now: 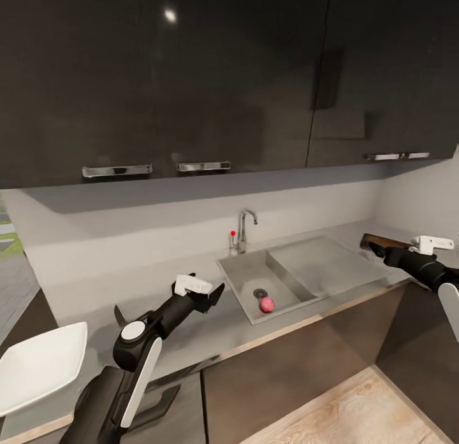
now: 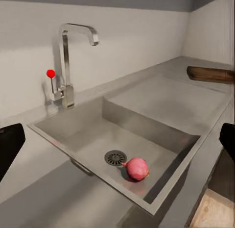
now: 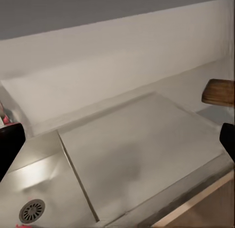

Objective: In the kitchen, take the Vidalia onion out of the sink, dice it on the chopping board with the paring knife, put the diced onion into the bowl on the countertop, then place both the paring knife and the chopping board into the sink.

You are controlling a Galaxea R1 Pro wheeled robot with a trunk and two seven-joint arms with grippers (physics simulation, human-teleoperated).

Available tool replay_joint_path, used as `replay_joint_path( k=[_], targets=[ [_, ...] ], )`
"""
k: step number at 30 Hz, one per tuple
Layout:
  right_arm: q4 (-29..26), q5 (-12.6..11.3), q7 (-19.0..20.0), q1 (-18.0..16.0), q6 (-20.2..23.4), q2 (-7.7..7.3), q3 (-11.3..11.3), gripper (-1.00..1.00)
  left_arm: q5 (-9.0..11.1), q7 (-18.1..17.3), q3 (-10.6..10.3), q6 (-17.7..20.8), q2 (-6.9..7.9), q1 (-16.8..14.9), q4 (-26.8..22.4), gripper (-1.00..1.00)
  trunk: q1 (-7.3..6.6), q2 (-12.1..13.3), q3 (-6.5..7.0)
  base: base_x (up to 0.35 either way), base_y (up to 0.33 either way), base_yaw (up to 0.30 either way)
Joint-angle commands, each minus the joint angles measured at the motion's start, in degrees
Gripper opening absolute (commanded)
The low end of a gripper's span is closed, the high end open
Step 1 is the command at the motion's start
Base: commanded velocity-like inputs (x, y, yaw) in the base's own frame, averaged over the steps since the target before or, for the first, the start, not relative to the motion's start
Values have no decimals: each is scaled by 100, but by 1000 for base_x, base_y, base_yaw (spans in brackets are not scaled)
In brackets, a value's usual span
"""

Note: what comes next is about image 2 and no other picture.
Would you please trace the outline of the cutting board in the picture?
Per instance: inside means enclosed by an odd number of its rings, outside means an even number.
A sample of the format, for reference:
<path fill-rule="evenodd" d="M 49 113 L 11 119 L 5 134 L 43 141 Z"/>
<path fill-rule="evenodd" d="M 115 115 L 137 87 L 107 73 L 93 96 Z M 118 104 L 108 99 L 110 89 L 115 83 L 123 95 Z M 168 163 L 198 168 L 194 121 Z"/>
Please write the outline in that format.
<path fill-rule="evenodd" d="M 190 76 L 206 79 L 224 80 L 235 82 L 235 72 L 222 69 L 191 67 L 187 68 Z"/>

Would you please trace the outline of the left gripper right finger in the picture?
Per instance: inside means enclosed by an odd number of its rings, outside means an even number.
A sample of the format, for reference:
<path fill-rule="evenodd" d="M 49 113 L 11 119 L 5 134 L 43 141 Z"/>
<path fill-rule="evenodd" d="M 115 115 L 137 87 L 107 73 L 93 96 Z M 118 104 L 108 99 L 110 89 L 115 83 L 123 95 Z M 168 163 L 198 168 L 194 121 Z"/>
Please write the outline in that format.
<path fill-rule="evenodd" d="M 235 161 L 235 125 L 225 123 L 218 139 L 233 161 Z"/>

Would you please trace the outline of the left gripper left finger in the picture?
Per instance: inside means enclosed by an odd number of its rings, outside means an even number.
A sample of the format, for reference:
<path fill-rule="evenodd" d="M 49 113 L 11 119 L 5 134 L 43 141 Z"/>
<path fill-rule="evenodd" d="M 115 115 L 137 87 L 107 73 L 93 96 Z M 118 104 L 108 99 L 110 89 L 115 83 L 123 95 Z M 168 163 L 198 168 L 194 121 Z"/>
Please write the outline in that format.
<path fill-rule="evenodd" d="M 18 123 L 0 128 L 0 181 L 25 143 L 23 126 Z"/>

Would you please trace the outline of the vidalia onion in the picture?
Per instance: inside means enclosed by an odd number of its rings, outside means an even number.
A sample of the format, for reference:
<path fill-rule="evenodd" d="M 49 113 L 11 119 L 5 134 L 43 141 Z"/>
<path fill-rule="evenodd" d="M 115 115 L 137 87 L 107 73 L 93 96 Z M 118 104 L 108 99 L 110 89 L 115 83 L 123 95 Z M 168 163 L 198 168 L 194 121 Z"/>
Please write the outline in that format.
<path fill-rule="evenodd" d="M 125 167 L 128 177 L 131 180 L 141 181 L 150 174 L 148 164 L 142 158 L 132 158 L 128 163 L 122 162 L 122 165 Z"/>

